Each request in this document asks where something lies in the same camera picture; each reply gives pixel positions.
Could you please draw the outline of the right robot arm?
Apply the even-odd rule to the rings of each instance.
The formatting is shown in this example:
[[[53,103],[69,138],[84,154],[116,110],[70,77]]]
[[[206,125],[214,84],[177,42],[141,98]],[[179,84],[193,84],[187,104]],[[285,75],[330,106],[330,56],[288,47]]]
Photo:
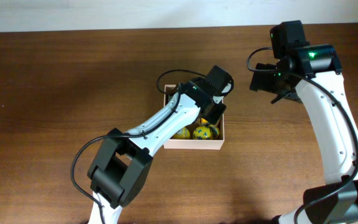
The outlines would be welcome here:
[[[274,223],[358,222],[358,130],[349,108],[342,66],[332,45],[311,45],[300,21],[270,30],[276,64],[258,63],[250,89],[303,104],[318,141],[325,184]]]

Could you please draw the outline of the yellow ball blue letters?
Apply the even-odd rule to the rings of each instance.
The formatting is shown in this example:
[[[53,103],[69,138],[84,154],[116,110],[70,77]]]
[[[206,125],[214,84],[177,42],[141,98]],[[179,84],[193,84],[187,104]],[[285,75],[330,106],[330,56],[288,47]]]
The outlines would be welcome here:
[[[195,140],[212,140],[213,133],[207,126],[198,126],[193,131],[193,139],[195,139]]]

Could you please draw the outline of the yellow grey toy loader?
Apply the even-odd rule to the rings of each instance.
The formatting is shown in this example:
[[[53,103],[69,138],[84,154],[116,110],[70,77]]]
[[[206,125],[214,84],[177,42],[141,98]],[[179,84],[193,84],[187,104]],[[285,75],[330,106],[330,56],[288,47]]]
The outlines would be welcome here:
[[[197,123],[200,125],[200,126],[207,126],[209,124],[209,122],[207,120],[205,120],[204,118],[199,118],[197,119]]]

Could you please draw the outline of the yellow disc wooden handle toy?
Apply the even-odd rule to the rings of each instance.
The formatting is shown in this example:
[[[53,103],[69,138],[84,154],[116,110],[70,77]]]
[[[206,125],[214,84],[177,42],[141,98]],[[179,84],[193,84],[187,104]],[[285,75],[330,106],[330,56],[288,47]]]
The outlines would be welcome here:
[[[216,125],[213,125],[213,124],[210,124],[210,125],[208,126],[208,128],[211,130],[213,139],[214,139],[214,140],[219,139],[220,133],[221,133],[221,132],[220,132],[220,129],[219,129]]]

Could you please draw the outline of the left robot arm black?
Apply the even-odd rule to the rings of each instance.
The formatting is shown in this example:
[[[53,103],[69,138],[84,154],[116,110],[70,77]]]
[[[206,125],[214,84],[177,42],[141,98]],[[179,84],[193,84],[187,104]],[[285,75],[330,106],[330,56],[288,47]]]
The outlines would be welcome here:
[[[146,122],[126,132],[114,128],[101,138],[87,176],[95,199],[90,223],[117,223],[145,184],[154,154],[181,128],[204,118],[216,124],[234,80],[215,65],[204,77],[179,83],[171,100]]]

